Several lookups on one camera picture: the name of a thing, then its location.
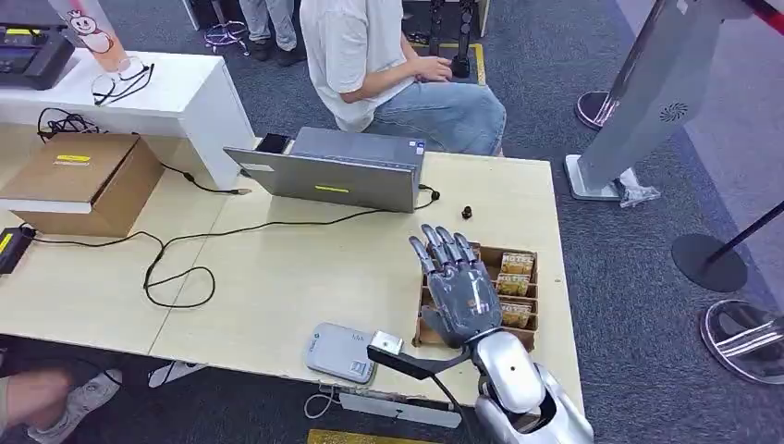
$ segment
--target white cable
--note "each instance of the white cable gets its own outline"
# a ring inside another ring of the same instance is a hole
[[[327,400],[326,401],[326,405],[324,406],[323,410],[321,412],[317,413],[317,414],[310,414],[310,413],[308,413],[308,404],[310,404],[311,401],[313,401],[313,400],[315,400],[317,398],[324,398],[324,399],[326,399]],[[329,410],[329,406],[332,405],[333,403],[338,404],[338,405],[340,404],[340,401],[335,399],[335,386],[332,386],[332,387],[329,388],[329,396],[324,395],[322,393],[316,393],[315,395],[312,395],[310,398],[308,398],[308,400],[305,401],[305,407],[304,407],[305,416],[308,419],[318,419],[318,418],[324,416],[326,411]]]

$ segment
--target yellow floor marking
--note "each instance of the yellow floor marking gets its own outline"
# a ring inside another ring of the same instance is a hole
[[[424,48],[424,44],[420,43],[412,43],[411,46],[415,48]],[[440,48],[457,48],[457,43],[441,43],[438,45]],[[473,49],[473,52],[476,54],[476,84],[477,85],[486,85],[487,84],[487,76],[484,72],[484,47],[482,47],[481,43],[471,43],[469,48]]]
[[[410,439],[373,437],[357,433],[333,432],[330,430],[311,430],[308,444],[433,444]]]

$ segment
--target white t-shirt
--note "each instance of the white t-shirt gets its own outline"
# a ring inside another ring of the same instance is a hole
[[[340,97],[359,90],[367,73],[406,62],[400,47],[402,20],[401,0],[302,0],[300,22],[311,81],[342,130],[365,130],[376,107],[413,82],[404,80],[353,104]]]

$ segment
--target cardboard box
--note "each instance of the cardboard box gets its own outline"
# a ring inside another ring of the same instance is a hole
[[[60,133],[0,190],[44,234],[122,238],[164,173],[138,135]]]

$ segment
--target hand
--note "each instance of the hand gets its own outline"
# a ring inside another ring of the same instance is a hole
[[[419,57],[409,60],[417,80],[450,81],[452,80],[452,62],[442,57]]]
[[[435,307],[423,307],[424,322],[444,342],[458,348],[469,339],[501,325],[501,306],[484,264],[477,260],[465,236],[453,238],[443,227],[422,225],[429,248],[409,238],[427,276]]]

